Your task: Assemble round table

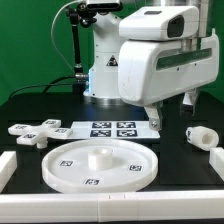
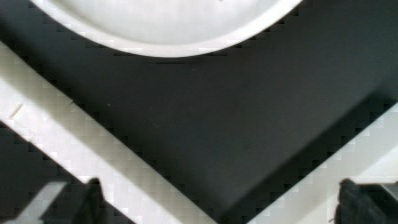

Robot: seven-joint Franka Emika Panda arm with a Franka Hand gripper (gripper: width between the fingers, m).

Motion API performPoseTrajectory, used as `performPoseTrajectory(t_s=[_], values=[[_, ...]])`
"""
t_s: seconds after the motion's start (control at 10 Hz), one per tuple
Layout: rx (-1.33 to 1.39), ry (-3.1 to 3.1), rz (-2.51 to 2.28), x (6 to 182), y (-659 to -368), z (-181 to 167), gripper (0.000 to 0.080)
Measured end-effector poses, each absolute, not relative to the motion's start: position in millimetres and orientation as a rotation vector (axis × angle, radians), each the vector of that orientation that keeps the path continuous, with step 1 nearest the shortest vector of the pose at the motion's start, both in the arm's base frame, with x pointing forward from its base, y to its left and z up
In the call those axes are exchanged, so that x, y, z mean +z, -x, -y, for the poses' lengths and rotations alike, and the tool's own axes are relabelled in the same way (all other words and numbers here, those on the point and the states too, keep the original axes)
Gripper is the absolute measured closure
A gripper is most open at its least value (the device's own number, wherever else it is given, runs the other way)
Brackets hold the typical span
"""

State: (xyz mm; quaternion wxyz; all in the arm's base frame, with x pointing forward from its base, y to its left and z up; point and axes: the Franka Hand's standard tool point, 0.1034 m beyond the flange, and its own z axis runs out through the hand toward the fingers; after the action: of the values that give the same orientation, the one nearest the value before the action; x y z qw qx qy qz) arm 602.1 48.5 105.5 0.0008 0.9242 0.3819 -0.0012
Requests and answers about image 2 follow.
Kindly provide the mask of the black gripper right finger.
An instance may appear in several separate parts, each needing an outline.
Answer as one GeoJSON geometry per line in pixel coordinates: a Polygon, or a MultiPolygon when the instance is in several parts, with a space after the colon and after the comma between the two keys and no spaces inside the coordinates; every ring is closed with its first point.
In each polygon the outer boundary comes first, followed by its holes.
{"type": "Polygon", "coordinates": [[[334,224],[398,224],[398,182],[341,181],[334,224]]]}

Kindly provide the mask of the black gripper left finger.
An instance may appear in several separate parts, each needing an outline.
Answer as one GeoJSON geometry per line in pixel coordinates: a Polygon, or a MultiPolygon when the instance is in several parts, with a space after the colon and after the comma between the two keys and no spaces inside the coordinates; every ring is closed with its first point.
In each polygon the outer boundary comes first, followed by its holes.
{"type": "Polygon", "coordinates": [[[108,224],[99,179],[85,184],[50,182],[12,224],[108,224]]]}

